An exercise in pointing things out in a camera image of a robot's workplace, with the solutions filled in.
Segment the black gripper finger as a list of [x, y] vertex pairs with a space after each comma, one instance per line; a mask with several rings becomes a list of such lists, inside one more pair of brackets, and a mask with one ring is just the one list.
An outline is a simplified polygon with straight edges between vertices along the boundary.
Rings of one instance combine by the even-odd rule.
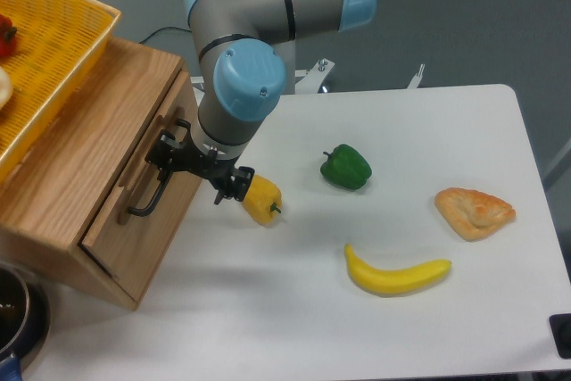
[[166, 183], [175, 172], [190, 169], [191, 124], [187, 120], [177, 118], [175, 125], [185, 130], [183, 139], [178, 141], [173, 133], [163, 129], [145, 156], [145, 161], [159, 171], [157, 179], [160, 183]]
[[242, 202], [251, 186], [255, 169], [241, 166], [231, 167], [221, 177], [213, 179], [213, 187], [217, 190], [214, 204], [220, 204], [224, 199], [234, 199]]

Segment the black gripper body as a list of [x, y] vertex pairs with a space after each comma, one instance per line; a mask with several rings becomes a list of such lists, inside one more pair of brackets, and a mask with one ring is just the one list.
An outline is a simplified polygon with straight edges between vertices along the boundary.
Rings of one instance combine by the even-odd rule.
[[205, 153], [199, 149], [191, 137], [185, 137], [182, 147], [182, 167], [185, 171], [207, 179], [214, 186], [224, 187], [234, 175], [237, 157], [223, 158], [220, 151], [208, 149]]

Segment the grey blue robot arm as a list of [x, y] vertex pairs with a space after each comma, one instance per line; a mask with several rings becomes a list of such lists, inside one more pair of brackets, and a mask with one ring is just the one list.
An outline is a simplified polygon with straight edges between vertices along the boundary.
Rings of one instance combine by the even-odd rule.
[[368, 24], [377, 0], [184, 0], [204, 82], [186, 135], [162, 131], [147, 154], [165, 189], [180, 171], [208, 180], [219, 200], [243, 200], [254, 171], [236, 161], [292, 85], [277, 46]]

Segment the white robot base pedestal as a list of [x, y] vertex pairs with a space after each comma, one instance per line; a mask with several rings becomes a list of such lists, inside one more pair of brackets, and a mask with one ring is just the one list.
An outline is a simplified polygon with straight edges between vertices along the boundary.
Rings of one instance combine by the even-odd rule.
[[284, 95], [292, 95], [295, 93], [295, 71], [296, 71], [296, 43], [288, 41], [275, 45], [277, 55], [282, 59], [285, 65], [285, 88]]

